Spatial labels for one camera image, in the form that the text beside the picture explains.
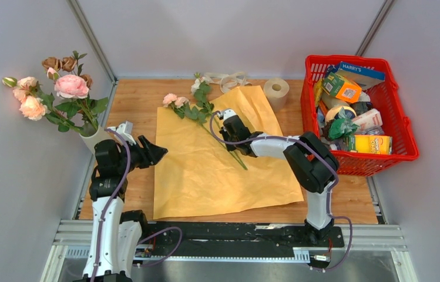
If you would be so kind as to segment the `artificial flower bunch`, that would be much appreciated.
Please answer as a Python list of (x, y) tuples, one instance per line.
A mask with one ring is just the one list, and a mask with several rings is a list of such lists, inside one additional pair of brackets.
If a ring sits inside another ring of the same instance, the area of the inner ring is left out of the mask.
[(174, 93), (168, 93), (163, 98), (163, 107), (171, 109), (179, 118), (187, 118), (204, 130), (205, 124), (213, 120), (217, 127), (220, 127), (217, 118), (213, 118), (214, 104), (208, 100), (208, 94), (211, 92), (211, 86), (214, 80), (201, 73), (194, 74), (194, 82), (191, 86), (191, 95), (196, 103), (191, 103), (187, 97), (177, 96)]

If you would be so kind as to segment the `orange wrapping paper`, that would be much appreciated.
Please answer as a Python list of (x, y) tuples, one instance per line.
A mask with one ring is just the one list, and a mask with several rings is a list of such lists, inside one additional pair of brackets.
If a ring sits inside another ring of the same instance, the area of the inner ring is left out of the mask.
[(171, 109), (158, 108), (156, 144), (168, 150), (154, 169), (153, 217), (236, 213), (303, 201), (285, 160), (243, 156), (238, 162), (210, 134)]

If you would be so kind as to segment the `white ribbon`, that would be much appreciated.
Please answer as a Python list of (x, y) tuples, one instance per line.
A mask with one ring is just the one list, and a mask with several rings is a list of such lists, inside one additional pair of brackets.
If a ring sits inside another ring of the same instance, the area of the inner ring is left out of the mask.
[(232, 88), (238, 86), (252, 85), (252, 83), (247, 80), (246, 72), (236, 72), (232, 74), (206, 72), (203, 74), (203, 77), (208, 84), (212, 83), (215, 85), (219, 85), (220, 91), (222, 93), (227, 93)]

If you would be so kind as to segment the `large pink rose stem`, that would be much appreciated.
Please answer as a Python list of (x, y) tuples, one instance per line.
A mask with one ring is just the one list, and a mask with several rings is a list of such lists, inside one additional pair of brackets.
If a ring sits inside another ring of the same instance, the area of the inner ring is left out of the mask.
[(61, 76), (54, 68), (47, 68), (46, 74), (54, 82), (54, 91), (62, 101), (55, 105), (53, 117), (59, 122), (60, 132), (70, 129), (82, 136), (92, 136), (99, 127), (98, 117), (109, 104), (108, 98), (93, 99), (90, 90), (93, 80), (88, 74)]

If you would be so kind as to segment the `brown rose stem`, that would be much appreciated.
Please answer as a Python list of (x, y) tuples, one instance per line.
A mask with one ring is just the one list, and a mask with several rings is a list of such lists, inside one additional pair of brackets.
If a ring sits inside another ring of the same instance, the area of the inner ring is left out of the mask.
[(50, 80), (56, 82), (58, 79), (63, 78), (66, 75), (76, 76), (75, 82), (79, 82), (79, 84), (82, 85), (80, 82), (80, 80), (82, 80), (84, 81), (85, 86), (88, 89), (91, 89), (93, 79), (90, 75), (84, 74), (84, 65), (79, 62), (87, 55), (87, 53), (73, 51), (71, 55), (62, 58), (56, 58), (54, 56), (47, 57), (42, 60), (41, 65)]

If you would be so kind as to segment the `peach rose stem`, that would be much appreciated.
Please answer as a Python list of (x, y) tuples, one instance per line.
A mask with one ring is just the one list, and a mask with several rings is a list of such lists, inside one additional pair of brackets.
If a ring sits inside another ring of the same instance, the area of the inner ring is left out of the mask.
[(19, 111), (25, 118), (34, 121), (46, 118), (48, 122), (57, 125), (59, 132), (73, 130), (76, 133), (82, 133), (82, 128), (76, 126), (67, 114), (61, 113), (54, 107), (53, 94), (44, 93), (37, 78), (33, 76), (23, 79), (4, 77), (2, 83), (12, 89), (13, 96), (21, 103)]

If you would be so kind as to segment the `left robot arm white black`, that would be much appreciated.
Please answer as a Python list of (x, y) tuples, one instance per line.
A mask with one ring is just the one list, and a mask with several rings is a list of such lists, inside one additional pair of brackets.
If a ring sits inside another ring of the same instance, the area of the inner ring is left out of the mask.
[(158, 164), (168, 150), (137, 140), (100, 140), (93, 147), (97, 165), (89, 187), (93, 223), (88, 259), (81, 281), (131, 281), (137, 244), (150, 236), (142, 210), (123, 211), (127, 175)]

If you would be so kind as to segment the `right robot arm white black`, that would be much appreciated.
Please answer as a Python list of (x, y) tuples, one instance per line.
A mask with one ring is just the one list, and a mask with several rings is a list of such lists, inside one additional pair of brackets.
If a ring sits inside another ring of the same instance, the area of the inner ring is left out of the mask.
[(250, 157), (273, 157), (287, 161), (300, 186), (307, 191), (305, 219), (307, 241), (320, 246), (328, 240), (334, 224), (329, 192), (338, 183), (339, 162), (313, 132), (300, 136), (274, 136), (251, 132), (238, 114), (227, 109), (216, 111), (223, 122), (220, 134), (227, 150), (238, 150)]

